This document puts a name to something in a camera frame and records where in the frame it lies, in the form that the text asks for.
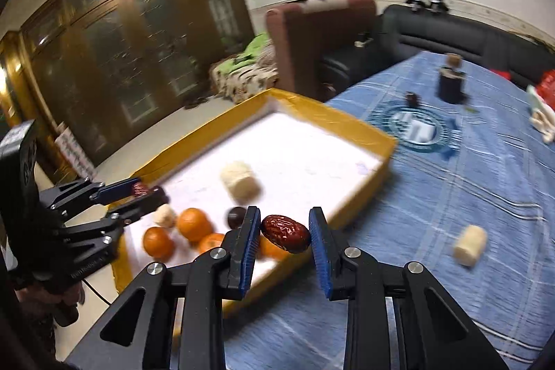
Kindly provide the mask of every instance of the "red bag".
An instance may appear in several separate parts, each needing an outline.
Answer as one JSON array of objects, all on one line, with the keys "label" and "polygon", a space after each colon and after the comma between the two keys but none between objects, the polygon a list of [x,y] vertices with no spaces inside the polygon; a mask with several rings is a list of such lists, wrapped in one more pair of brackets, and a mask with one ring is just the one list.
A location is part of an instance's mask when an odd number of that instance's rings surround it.
[{"label": "red bag", "polygon": [[511,80],[511,73],[509,73],[508,71],[501,71],[501,70],[490,70],[490,71],[494,72],[498,76],[503,77],[504,79]]},{"label": "red bag", "polygon": [[536,87],[536,92],[549,107],[555,110],[555,70],[543,73],[542,81]]}]

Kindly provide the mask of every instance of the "brown armchair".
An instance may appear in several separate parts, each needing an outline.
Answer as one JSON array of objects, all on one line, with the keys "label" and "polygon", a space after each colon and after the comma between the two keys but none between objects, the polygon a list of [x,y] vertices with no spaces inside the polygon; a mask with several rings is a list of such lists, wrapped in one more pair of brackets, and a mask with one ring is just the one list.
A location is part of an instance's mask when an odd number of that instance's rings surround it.
[{"label": "brown armchair", "polygon": [[354,43],[371,31],[376,19],[374,0],[303,0],[280,4],[266,13],[274,42],[277,88],[324,100],[317,64],[323,53]]}]

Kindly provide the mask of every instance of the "metal screw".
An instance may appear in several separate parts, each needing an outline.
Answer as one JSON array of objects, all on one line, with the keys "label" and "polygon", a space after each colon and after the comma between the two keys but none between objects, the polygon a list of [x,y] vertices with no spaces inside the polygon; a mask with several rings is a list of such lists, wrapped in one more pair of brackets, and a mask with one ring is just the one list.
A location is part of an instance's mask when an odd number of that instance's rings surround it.
[{"label": "metal screw", "polygon": [[350,246],[349,248],[345,248],[345,255],[350,258],[359,257],[360,250],[354,246]]},{"label": "metal screw", "polygon": [[420,262],[410,262],[409,271],[415,274],[422,273],[424,271],[424,267],[420,264]]},{"label": "metal screw", "polygon": [[146,272],[149,275],[157,275],[162,271],[163,268],[164,268],[164,265],[162,265],[160,262],[153,262],[146,268]]},{"label": "metal screw", "polygon": [[224,250],[224,248],[214,248],[212,251],[210,251],[210,257],[212,259],[221,259],[222,257],[225,257],[226,254],[227,251]]}]

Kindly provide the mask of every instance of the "table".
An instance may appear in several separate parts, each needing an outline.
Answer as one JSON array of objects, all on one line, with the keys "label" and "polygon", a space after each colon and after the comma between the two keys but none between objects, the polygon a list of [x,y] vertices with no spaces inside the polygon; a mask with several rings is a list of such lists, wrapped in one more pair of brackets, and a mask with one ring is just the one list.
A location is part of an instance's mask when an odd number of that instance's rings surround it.
[{"label": "table", "polygon": [[[529,124],[526,93],[475,64],[462,65],[468,108],[437,98],[444,60],[422,52],[329,101],[400,139],[388,184],[345,232],[381,262],[422,262],[509,367],[524,369],[555,328],[553,146]],[[406,91],[419,111],[402,108]],[[489,235],[473,269],[451,257],[468,224]],[[226,321],[228,368],[342,368],[346,321],[347,303],[327,301],[306,266]]]}]

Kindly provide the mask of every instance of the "cable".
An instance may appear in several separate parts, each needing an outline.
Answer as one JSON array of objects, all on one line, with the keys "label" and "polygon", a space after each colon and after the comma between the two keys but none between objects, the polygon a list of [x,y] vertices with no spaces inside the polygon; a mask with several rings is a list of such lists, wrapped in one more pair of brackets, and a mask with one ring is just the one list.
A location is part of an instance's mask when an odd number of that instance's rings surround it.
[{"label": "cable", "polygon": [[104,298],[100,293],[98,293],[98,292],[95,290],[95,288],[89,284],[89,282],[88,282],[86,279],[84,279],[83,282],[87,285],[87,287],[88,287],[89,289],[91,289],[91,290],[93,291],[93,293],[94,293],[97,297],[99,297],[99,298],[100,298],[102,301],[104,301],[107,305],[109,305],[109,306],[112,305],[112,303],[108,302],[108,300],[107,300],[106,298]]}]

